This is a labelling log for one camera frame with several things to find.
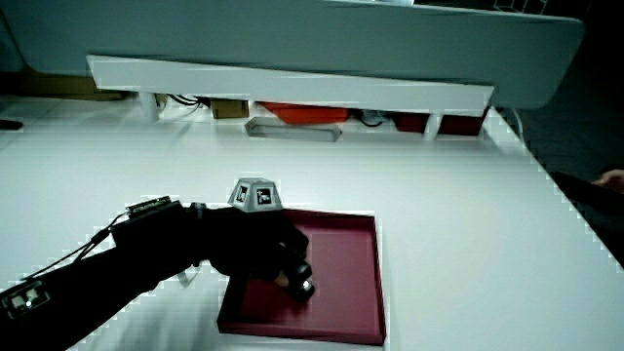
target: hand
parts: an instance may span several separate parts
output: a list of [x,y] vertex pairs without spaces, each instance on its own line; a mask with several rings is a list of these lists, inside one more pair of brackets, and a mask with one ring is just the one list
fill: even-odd
[[592,184],[603,188],[624,192],[624,170],[613,170],[604,173],[600,179]]
[[289,283],[285,251],[305,258],[308,238],[280,212],[244,213],[236,208],[209,210],[203,227],[207,259],[221,274]]

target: black cable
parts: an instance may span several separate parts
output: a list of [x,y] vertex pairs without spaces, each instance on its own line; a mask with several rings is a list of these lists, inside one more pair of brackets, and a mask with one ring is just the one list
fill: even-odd
[[362,124],[364,124],[364,125],[365,125],[365,126],[367,126],[367,127],[379,127],[379,126],[381,126],[381,124],[383,123],[383,121],[380,121],[379,123],[372,125],[372,124],[368,124],[368,123],[364,122],[364,119],[362,118],[362,116],[356,116],[356,118],[357,118],[360,122],[362,122]]
[[188,102],[196,102],[197,101],[197,97],[195,97],[193,99],[193,98],[188,98],[188,97],[182,96],[180,94],[176,95],[176,97],[179,98],[179,99],[182,99],[184,101],[188,101]]
[[211,99],[209,97],[195,97],[200,103],[205,104],[207,107],[211,107]]
[[21,278],[22,281],[27,281],[28,279],[34,278],[35,276],[39,275],[40,273],[43,273],[45,271],[47,271],[48,269],[54,267],[55,265],[59,264],[60,262],[63,262],[64,260],[68,259],[69,257],[73,256],[74,254],[78,253],[79,251],[82,250],[82,252],[78,255],[78,257],[76,257],[76,259],[74,259],[74,262],[76,262],[77,260],[81,259],[82,257],[84,257],[86,254],[88,254],[91,250],[93,250],[99,243],[101,243],[104,239],[106,239],[106,237],[108,236],[108,229],[115,224],[115,222],[117,221],[117,219],[119,219],[122,215],[125,215],[126,213],[122,213],[119,214],[115,217],[115,219],[113,219],[113,221],[108,224],[104,229],[100,230],[96,235],[94,235],[93,238],[91,238],[91,240],[88,243],[85,243],[83,246],[81,246],[80,248],[74,250],[71,253],[66,254],[63,258],[58,259],[56,262],[50,264],[49,266],[42,268],[34,273],[32,273],[31,275],[25,277],[25,278]]
[[196,104],[199,104],[199,100],[191,100],[185,97],[176,97],[174,95],[169,94],[169,97],[172,98],[173,100],[175,100],[177,103],[186,105],[186,106],[195,106]]
[[113,219],[113,221],[110,222],[110,224],[108,224],[104,229],[100,230],[96,235],[94,235],[94,237],[91,238],[91,240],[89,241],[90,245],[86,247],[80,254],[78,254],[78,256],[74,259],[74,262],[81,260],[82,257],[86,256],[91,250],[95,249],[96,246],[99,245],[99,243],[104,241],[104,239],[106,239],[108,234],[110,234],[108,229],[110,229],[110,227],[113,226],[113,224],[115,224],[117,219],[119,219],[122,215],[125,215],[125,214],[126,213],[117,215],[115,219]]
[[68,253],[65,257],[60,258],[60,259],[59,259],[59,260],[57,260],[56,262],[54,262],[54,263],[52,263],[51,265],[47,266],[46,268],[40,269],[40,270],[38,270],[38,271],[36,271],[36,272],[32,273],[31,275],[29,275],[29,276],[25,277],[25,278],[21,278],[21,280],[22,280],[22,281],[27,281],[28,279],[33,278],[33,277],[35,277],[35,276],[39,275],[40,273],[43,273],[43,272],[47,271],[48,269],[50,269],[50,268],[54,267],[55,265],[59,264],[60,262],[62,262],[62,261],[64,261],[64,260],[66,260],[68,257],[70,257],[70,256],[72,256],[72,255],[74,255],[74,254],[78,253],[79,251],[83,250],[84,248],[86,248],[86,247],[87,247],[87,246],[89,246],[90,244],[91,244],[91,242],[86,243],[85,245],[81,246],[80,248],[78,248],[78,249],[74,250],[72,253]]

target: white table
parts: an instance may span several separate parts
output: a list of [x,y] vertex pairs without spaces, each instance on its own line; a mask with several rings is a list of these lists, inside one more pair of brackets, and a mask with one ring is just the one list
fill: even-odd
[[[383,349],[624,348],[621,267],[492,111],[471,139],[353,125],[324,143],[249,138],[240,120],[186,122],[205,111],[146,125],[136,100],[2,105],[0,117],[24,123],[0,133],[2,289],[128,204],[172,195],[222,205],[239,177],[263,176],[286,207],[375,215]],[[226,279],[200,270],[187,290],[163,282],[75,348],[374,349],[219,334]]]

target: red object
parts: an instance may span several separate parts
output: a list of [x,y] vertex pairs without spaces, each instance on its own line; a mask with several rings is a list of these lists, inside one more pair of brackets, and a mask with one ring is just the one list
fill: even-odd
[[455,136],[477,136],[486,116],[444,116],[440,124],[439,134]]
[[[440,123],[438,134],[455,136],[477,136],[486,119],[478,117],[445,115]],[[426,113],[391,113],[394,124],[399,132],[424,133],[429,115]]]
[[425,133],[429,114],[397,112],[391,113],[390,117],[399,132]]
[[277,102],[260,102],[259,104],[289,124],[342,123],[349,117],[347,108]]
[[272,282],[230,282],[220,332],[382,345],[385,321],[374,217],[283,210],[310,240],[316,291],[299,304]]

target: dark red tray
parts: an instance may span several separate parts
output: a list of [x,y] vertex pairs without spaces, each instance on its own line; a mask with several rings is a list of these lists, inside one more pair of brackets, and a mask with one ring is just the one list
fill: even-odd
[[283,210],[305,234],[316,292],[305,304],[272,282],[230,279],[220,332],[382,345],[383,298],[374,217]]

